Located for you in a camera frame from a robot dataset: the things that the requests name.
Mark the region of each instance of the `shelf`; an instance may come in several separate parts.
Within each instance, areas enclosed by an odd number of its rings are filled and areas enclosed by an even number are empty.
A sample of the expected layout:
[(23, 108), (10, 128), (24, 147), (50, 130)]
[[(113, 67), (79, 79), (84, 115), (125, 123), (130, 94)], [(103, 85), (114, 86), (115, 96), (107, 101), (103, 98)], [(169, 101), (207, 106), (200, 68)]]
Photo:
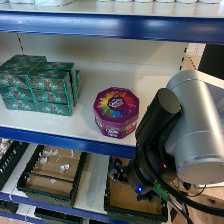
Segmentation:
[(29, 211), (29, 208), (30, 208), (29, 205), (20, 204), (15, 214), (0, 212), (0, 216), (10, 218), (10, 219), (16, 219), (16, 220), (20, 220), (20, 221), (26, 221), (26, 215)]
[(0, 5), (0, 31), (224, 43), (223, 4), (98, 2), (61, 7)]
[(165, 87), (174, 74), (85, 70), (82, 71), (82, 75), (83, 89), (72, 117), (7, 110), (0, 99), (0, 136), (24, 142), (132, 158), (136, 144), (134, 133), (124, 139), (102, 135), (95, 124), (93, 114), (95, 98), (99, 92), (109, 87), (130, 89), (140, 100), (139, 122), (158, 89)]

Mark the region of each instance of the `candy tin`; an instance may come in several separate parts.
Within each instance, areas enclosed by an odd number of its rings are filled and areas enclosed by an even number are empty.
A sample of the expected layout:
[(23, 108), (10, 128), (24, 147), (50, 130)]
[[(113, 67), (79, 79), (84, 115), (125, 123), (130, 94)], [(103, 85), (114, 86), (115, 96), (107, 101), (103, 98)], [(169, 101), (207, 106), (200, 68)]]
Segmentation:
[(93, 111), (103, 135), (124, 138), (136, 128), (139, 99), (128, 89), (111, 87), (97, 95)]

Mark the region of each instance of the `black cable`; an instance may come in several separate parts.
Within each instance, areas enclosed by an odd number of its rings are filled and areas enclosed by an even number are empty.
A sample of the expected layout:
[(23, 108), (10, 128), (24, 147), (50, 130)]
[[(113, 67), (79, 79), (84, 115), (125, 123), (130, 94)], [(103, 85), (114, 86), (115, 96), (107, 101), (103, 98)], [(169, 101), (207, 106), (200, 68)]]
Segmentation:
[(205, 190), (205, 188), (206, 188), (206, 185), (203, 187), (203, 189), (201, 190), (201, 192), (199, 192), (198, 194), (196, 194), (196, 195), (190, 195), (190, 194), (188, 194), (187, 196), (188, 197), (197, 197), (197, 196), (199, 196), (200, 194), (202, 194), (203, 193), (203, 191)]
[(188, 199), (186, 196), (183, 196), (181, 193), (179, 193), (178, 191), (176, 191), (174, 188), (172, 188), (171, 186), (169, 186), (167, 183), (165, 183), (163, 181), (163, 179), (161, 177), (159, 177), (159, 175), (156, 173), (156, 171), (154, 170), (154, 168), (152, 167), (152, 165), (150, 164), (148, 157), (146, 155), (146, 152), (144, 149), (143, 153), (144, 156), (146, 158), (148, 167), (150, 168), (152, 175), (154, 176), (154, 178), (156, 179), (156, 181), (167, 191), (169, 192), (171, 195), (173, 195), (175, 198), (177, 198), (178, 200), (182, 201), (184, 204), (189, 205), (192, 208), (195, 208), (199, 211), (208, 213), (208, 214), (212, 214), (212, 215), (216, 215), (216, 216), (221, 216), (224, 217), (224, 210), (223, 209), (219, 209), (219, 208), (213, 208), (210, 206), (206, 206), (197, 202), (194, 202), (190, 199)]
[(185, 208), (186, 215), (190, 218), (190, 215), (189, 215), (188, 208), (187, 208), (186, 204), (184, 204), (184, 208)]

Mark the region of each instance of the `cardboard box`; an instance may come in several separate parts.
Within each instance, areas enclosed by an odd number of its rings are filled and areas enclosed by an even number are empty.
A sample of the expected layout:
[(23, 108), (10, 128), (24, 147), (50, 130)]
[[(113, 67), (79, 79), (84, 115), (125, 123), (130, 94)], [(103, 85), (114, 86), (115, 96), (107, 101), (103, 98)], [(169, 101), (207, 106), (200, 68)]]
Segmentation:
[(0, 86), (29, 88), (27, 75), (32, 68), (10, 68), (0, 66)]
[[(47, 155), (46, 151), (50, 150), (54, 154)], [(72, 208), (86, 153), (77, 152), (70, 158), (67, 153), (63, 156), (64, 153), (64, 149), (38, 145), (18, 181), (18, 190), (31, 200)], [(65, 165), (68, 167), (62, 170), (61, 166)]]
[(17, 100), (3, 98), (3, 102), (8, 110), (37, 111), (33, 100)]
[(69, 104), (43, 103), (36, 101), (36, 105), (39, 112), (64, 116), (72, 116), (75, 108), (73, 100), (71, 100)]
[(29, 61), (29, 62), (46, 62), (47, 58), (46, 58), (46, 56), (16, 54), (10, 60)]
[(66, 71), (33, 69), (28, 74), (29, 85), (33, 89), (65, 92), (71, 88), (69, 73)]
[[(123, 165), (129, 163), (128, 159), (119, 159)], [(112, 182), (108, 177), (104, 196), (104, 209), (109, 218), (139, 224), (167, 222), (167, 204), (163, 199), (157, 199), (152, 204), (148, 200), (138, 201), (137, 194), (129, 185)]]
[(70, 82), (76, 81), (76, 72), (74, 63), (65, 62), (40, 62), (38, 69), (59, 70), (69, 72)]
[(2, 98), (33, 100), (32, 92), (30, 91), (30, 89), (24, 89), (16, 86), (15, 87), (0, 86), (0, 94)]
[(45, 103), (60, 103), (69, 104), (73, 100), (72, 89), (68, 89), (67, 94), (65, 92), (53, 92), (32, 89), (33, 97), (36, 101)]
[(8, 60), (2, 66), (10, 68), (35, 68), (40, 62)]

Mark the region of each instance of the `white shelf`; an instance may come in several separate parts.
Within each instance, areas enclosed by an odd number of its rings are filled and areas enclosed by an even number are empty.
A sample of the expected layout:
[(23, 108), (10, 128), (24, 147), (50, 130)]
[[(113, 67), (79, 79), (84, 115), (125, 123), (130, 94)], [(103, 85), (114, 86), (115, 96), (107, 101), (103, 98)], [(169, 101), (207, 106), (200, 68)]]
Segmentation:
[(39, 112), (7, 110), (2, 99), (0, 99), (0, 126), (98, 142), (135, 146), (136, 140), (134, 133), (124, 139), (109, 138), (101, 134), (95, 124), (93, 114), (93, 104), (97, 94), (109, 87), (130, 89), (140, 100), (139, 122), (158, 89), (165, 87), (172, 75), (175, 74), (138, 74), (84, 70), (82, 71), (83, 89), (81, 98), (72, 117)]
[(34, 4), (0, 4), (0, 10), (20, 12), (84, 13), (84, 14), (122, 14), (144, 16), (207, 17), (223, 18), (224, 3), (221, 4), (183, 4), (183, 3), (139, 3), (139, 2), (100, 2), (77, 0), (65, 6), (41, 7)]

